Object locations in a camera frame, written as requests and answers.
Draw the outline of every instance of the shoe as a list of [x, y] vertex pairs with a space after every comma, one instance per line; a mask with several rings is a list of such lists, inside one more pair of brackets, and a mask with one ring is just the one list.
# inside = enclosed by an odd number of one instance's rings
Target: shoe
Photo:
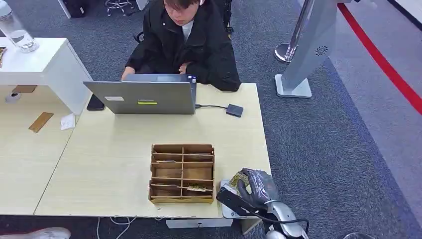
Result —
[[0, 236], [0, 239], [69, 239], [70, 231], [66, 228], [44, 228], [27, 234]]

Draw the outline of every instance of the wooden desk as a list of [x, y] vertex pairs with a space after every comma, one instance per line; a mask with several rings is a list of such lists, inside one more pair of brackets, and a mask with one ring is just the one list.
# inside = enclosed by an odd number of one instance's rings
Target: wooden desk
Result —
[[[0, 86], [0, 214], [34, 213], [72, 130], [60, 130], [69, 109], [48, 87], [22, 94], [15, 104], [4, 98], [15, 86]], [[29, 126], [42, 112], [54, 113], [38, 132]]]
[[198, 109], [193, 116], [114, 115], [84, 111], [60, 159], [36, 215], [221, 218], [212, 204], [148, 201], [154, 143], [211, 143], [215, 182], [243, 167], [270, 172], [255, 84], [223, 93], [198, 84], [198, 104], [244, 107], [242, 118], [223, 109]]

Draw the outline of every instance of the white cable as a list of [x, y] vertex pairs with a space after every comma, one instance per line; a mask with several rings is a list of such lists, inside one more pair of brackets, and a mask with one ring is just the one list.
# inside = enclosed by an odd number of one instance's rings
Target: white cable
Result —
[[[119, 239], [128, 229], [129, 229], [129, 227], [130, 227], [130, 224], [131, 223], [133, 223], [133, 221], [136, 219], [136, 217], [134, 217], [133, 219], [132, 219], [132, 221], [128, 218], [128, 217], [126, 217], [126, 219], [127, 219], [127, 223], [117, 223], [117, 222], [115, 222], [114, 220], [113, 220], [113, 218], [110, 218], [110, 220], [114, 223], [114, 224], [116, 224], [116, 225], [127, 225], [127, 227], [126, 227], [126, 229], [125, 230], [123, 230], [117, 237], [116, 237], [116, 239]], [[97, 223], [97, 239], [100, 239], [100, 234], [99, 234], [99, 228], [100, 228], [100, 218], [98, 217], [98, 223]]]
[[97, 239], [100, 239], [100, 234], [98, 233], [99, 228], [100, 228], [100, 217], [98, 217], [98, 222], [97, 222]]

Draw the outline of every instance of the hand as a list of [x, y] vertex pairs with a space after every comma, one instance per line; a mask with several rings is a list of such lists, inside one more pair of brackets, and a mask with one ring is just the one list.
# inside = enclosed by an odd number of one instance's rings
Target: hand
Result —
[[128, 74], [134, 74], [134, 73], [135, 73], [135, 69], [133, 69], [130, 66], [126, 66], [121, 76], [121, 80], [124, 80]]
[[252, 193], [249, 194], [242, 180], [237, 181], [237, 189], [241, 197], [251, 205], [257, 208], [265, 208], [266, 202], [279, 200], [277, 187], [268, 173], [248, 168], [243, 168], [241, 172], [248, 177]]
[[180, 67], [179, 67], [179, 72], [180, 72], [180, 74], [186, 74], [186, 68], [188, 67], [188, 65], [190, 64], [191, 62], [186, 62], [186, 63], [183, 63]]

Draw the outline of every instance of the chair base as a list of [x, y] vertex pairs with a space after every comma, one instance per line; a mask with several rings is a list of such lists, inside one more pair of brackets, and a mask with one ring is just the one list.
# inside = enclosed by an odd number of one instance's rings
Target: chair base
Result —
[[124, 11], [123, 7], [130, 5], [131, 9], [135, 7], [129, 0], [107, 0], [105, 1], [105, 6], [107, 7], [107, 15], [111, 16], [111, 9], [120, 9], [123, 12], [123, 16], [127, 16], [126, 12]]

